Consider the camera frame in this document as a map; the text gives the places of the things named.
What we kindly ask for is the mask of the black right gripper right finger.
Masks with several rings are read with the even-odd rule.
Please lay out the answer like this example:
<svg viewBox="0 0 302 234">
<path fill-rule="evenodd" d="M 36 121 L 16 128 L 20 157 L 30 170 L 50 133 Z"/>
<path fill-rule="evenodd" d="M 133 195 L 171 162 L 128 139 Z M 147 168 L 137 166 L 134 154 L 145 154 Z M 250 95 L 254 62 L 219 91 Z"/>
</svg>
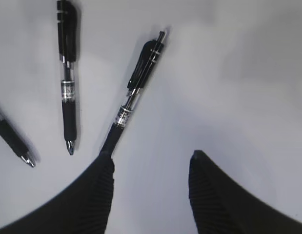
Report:
<svg viewBox="0 0 302 234">
<path fill-rule="evenodd" d="M 302 234 L 302 223 L 250 194 L 202 150 L 190 159 L 188 197 L 200 234 Z"/>
</svg>

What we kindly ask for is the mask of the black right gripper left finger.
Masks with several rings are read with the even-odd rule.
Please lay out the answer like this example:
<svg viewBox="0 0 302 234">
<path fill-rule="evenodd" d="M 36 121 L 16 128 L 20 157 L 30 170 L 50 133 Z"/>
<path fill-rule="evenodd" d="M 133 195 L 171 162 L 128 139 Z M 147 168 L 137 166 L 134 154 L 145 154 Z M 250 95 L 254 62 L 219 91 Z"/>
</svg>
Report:
<svg viewBox="0 0 302 234">
<path fill-rule="evenodd" d="M 103 234 L 114 193 L 114 162 L 101 153 L 65 190 L 0 234 Z"/>
</svg>

